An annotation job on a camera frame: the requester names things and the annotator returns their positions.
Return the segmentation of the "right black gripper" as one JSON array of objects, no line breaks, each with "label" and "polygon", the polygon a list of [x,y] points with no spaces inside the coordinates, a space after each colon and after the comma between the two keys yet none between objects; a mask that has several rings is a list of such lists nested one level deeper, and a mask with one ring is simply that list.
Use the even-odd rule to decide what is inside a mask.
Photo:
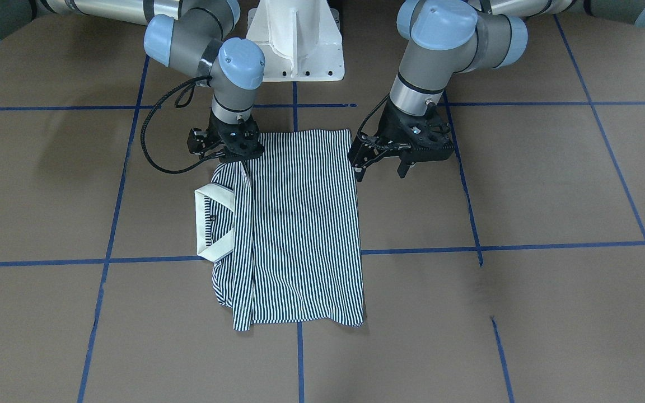
[{"label": "right black gripper", "polygon": [[256,159],[265,148],[259,141],[259,126],[251,109],[233,112],[213,109],[208,118],[208,128],[192,128],[187,146],[191,154],[217,158],[220,163],[233,163]]}]

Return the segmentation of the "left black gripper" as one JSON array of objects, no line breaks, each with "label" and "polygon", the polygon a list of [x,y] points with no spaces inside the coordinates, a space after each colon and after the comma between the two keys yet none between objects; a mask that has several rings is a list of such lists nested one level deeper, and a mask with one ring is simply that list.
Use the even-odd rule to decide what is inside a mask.
[{"label": "left black gripper", "polygon": [[[374,135],[363,132],[369,119],[383,107]],[[357,130],[348,160],[355,166],[355,180],[363,181],[367,166],[382,158],[399,157],[398,176],[404,179],[418,162],[444,161],[455,152],[451,128],[438,113],[436,102],[427,102],[421,116],[409,115],[391,100],[381,100]]]}]

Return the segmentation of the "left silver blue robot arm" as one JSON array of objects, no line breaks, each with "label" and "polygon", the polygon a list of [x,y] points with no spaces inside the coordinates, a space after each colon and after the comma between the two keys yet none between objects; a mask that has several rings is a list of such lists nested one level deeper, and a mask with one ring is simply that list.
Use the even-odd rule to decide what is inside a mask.
[{"label": "left silver blue robot arm", "polygon": [[451,77],[515,63],[527,47],[527,18],[566,11],[645,28],[645,1],[404,2],[396,24],[408,43],[377,105],[378,128],[372,135],[358,128],[348,152],[356,181],[384,158],[400,160],[402,178],[415,164],[450,158],[455,144],[437,105]]}]

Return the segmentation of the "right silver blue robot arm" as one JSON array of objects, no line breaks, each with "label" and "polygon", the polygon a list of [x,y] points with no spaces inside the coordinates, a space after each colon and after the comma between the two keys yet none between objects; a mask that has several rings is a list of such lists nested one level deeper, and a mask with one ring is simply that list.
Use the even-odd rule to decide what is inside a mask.
[{"label": "right silver blue robot arm", "polygon": [[183,79],[154,100],[138,124],[148,163],[148,127],[164,106],[208,89],[207,122],[186,140],[199,163],[250,161],[264,153],[253,108],[265,57],[233,35],[237,1],[0,1],[0,107],[69,105],[133,109],[141,62]]}]

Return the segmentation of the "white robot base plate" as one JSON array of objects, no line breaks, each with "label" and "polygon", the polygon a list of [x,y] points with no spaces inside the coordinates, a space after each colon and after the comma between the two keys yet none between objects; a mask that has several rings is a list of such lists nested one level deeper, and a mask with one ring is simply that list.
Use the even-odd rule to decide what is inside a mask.
[{"label": "white robot base plate", "polygon": [[264,53],[264,82],[345,76],[339,12],[328,1],[261,1],[247,13],[246,37]]}]

